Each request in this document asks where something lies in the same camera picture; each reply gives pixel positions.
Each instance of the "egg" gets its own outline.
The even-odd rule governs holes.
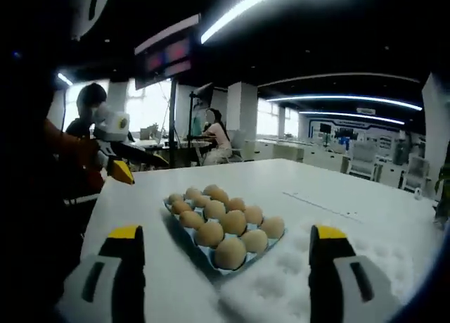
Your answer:
[[[257,205],[246,207],[244,215],[248,223],[254,223],[259,226],[262,222],[262,210]]]
[[[279,239],[284,232],[284,221],[278,216],[270,217],[264,220],[260,229],[264,230],[270,239]]]
[[[173,204],[175,201],[184,201],[184,197],[180,194],[170,194],[169,198],[167,199],[169,204]]]
[[[241,236],[245,248],[250,253],[260,254],[267,248],[267,234],[261,230],[250,230]]]
[[[195,232],[194,240],[199,246],[217,247],[224,239],[224,230],[217,222],[206,222]]]
[[[196,212],[182,212],[179,221],[183,227],[198,230],[204,223],[203,218]]]
[[[182,214],[182,212],[186,212],[186,211],[192,211],[192,208],[186,202],[180,201],[180,200],[173,202],[173,204],[172,204],[172,213],[173,214],[180,215],[180,214]]]
[[[216,184],[211,184],[211,185],[209,185],[209,186],[206,186],[206,188],[205,189],[203,189],[203,193],[205,194],[205,195],[211,195],[210,193],[212,192],[212,191],[214,191],[215,189],[220,189]]]
[[[225,206],[222,202],[217,200],[208,200],[203,209],[203,215],[207,219],[220,219],[225,215]]]
[[[247,251],[244,243],[237,237],[224,239],[214,252],[214,263],[227,270],[238,269],[245,261]]]
[[[225,205],[228,203],[228,194],[220,188],[213,189],[210,193],[210,196],[211,200],[218,200],[224,203]]]
[[[206,196],[196,195],[193,197],[194,207],[204,208],[209,200]]]
[[[245,210],[244,200],[241,198],[232,198],[226,204],[228,210]]]
[[[193,199],[195,196],[202,195],[202,192],[196,188],[189,187],[189,188],[187,188],[186,193],[184,195],[188,199]]]
[[[232,210],[223,215],[220,219],[220,224],[224,228],[224,232],[242,235],[247,227],[247,221],[245,221],[244,213],[240,210]]]

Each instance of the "pole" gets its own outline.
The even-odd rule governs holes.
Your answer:
[[[192,108],[193,108],[193,102],[194,102],[194,93],[193,92],[191,92],[191,94],[189,94],[189,99],[191,100],[191,103],[189,105],[188,148],[191,149]]]
[[[176,98],[176,80],[172,79],[170,89],[169,106],[169,168],[175,168],[175,98]]]

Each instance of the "window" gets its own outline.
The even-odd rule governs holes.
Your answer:
[[[278,105],[258,99],[256,133],[258,135],[278,136]]]
[[[285,119],[284,119],[285,134],[290,133],[294,136],[294,138],[297,138],[298,137],[298,121],[299,121],[298,112],[291,108],[286,108]]]
[[[153,124],[169,131],[169,100],[171,82],[163,81],[145,87],[135,89],[134,79],[130,80],[127,88],[127,103],[125,112],[129,114],[130,132],[139,132],[141,128],[147,128]]]
[[[95,81],[97,84],[102,86],[102,88],[108,93],[109,80],[99,80]],[[63,130],[65,131],[70,123],[78,118],[78,109],[77,109],[77,98],[78,94],[86,85],[92,84],[93,82],[83,82],[78,84],[73,84],[66,91],[65,95],[65,117],[64,117],[64,125]]]

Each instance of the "woman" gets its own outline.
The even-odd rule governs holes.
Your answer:
[[[232,154],[230,138],[221,119],[222,114],[218,110],[214,108],[206,110],[206,121],[210,123],[210,126],[202,133],[202,136],[212,137],[217,142],[217,147],[206,155],[203,165],[225,163]]]

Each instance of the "ceiling light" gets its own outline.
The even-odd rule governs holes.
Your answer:
[[[69,86],[73,85],[73,82],[71,82],[68,78],[66,78],[65,75],[62,73],[58,73],[58,78],[64,81]]]
[[[300,111],[299,113],[300,114],[315,114],[315,115],[339,115],[341,117],[372,119],[372,120],[379,120],[379,121],[385,121],[385,122],[392,122],[393,124],[398,124],[398,125],[405,125],[405,123],[400,120],[388,119],[388,118],[382,118],[382,117],[374,117],[372,115],[338,113],[338,112],[314,112],[314,111]]]
[[[246,12],[252,6],[261,3],[264,0],[243,0],[236,4],[230,11],[225,13],[222,17],[218,19],[200,38],[202,44],[204,44],[209,38],[212,37],[217,31],[223,28],[232,20],[236,19],[242,13]]]
[[[420,106],[416,106],[410,103],[404,103],[402,101],[390,100],[384,98],[376,98],[374,96],[341,96],[336,94],[331,95],[314,95],[314,96],[287,96],[284,98],[268,99],[267,101],[289,101],[289,100],[325,100],[325,99],[337,99],[337,100],[356,100],[356,101],[374,101],[377,103],[390,103],[406,108],[412,108],[413,110],[422,110]]]

